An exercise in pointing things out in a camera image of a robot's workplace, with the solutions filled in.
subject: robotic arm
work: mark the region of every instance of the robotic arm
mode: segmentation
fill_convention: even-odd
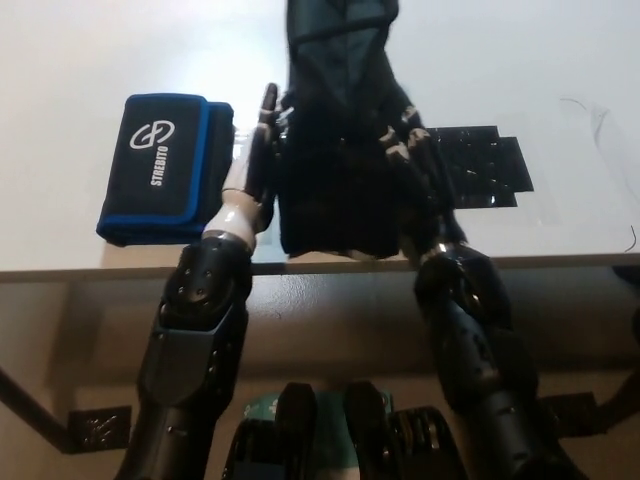
[[[227,176],[223,207],[165,285],[138,378],[138,421],[116,480],[204,478],[242,355],[255,237],[273,211],[267,172],[277,98],[270,84],[250,149]]]
[[[416,299],[430,326],[431,350],[449,406],[495,465],[495,478],[586,478],[540,408],[537,372],[512,329],[498,272],[488,257],[469,247],[455,219],[437,141],[412,105],[405,120],[408,145],[390,126],[379,140],[400,185],[416,192],[411,200],[422,221],[408,225],[405,233],[418,272]]]

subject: logo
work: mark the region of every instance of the logo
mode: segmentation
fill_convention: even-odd
[[[167,140],[175,130],[176,126],[169,120],[156,120],[153,124],[147,123],[133,134],[129,146],[134,150],[151,148]]]

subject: blue and black case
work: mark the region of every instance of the blue and black case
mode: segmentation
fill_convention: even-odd
[[[118,245],[198,239],[221,206],[233,109],[197,95],[133,95],[125,104],[97,233]]]

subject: green object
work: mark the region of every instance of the green object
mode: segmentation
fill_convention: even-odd
[[[389,392],[380,392],[387,413],[393,411]],[[244,409],[245,418],[274,420],[280,394],[271,393],[256,398]],[[316,471],[345,470],[358,467],[358,457],[351,443],[347,421],[342,409],[341,392],[318,392],[318,418],[313,445],[313,465]]]

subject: black robotic arm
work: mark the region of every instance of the black robotic arm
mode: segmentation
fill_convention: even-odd
[[[223,207],[166,283],[138,378],[138,421],[116,480],[204,478],[216,421],[236,383],[255,236],[271,220],[266,172],[275,159],[277,97],[270,84],[250,148],[227,176]]]

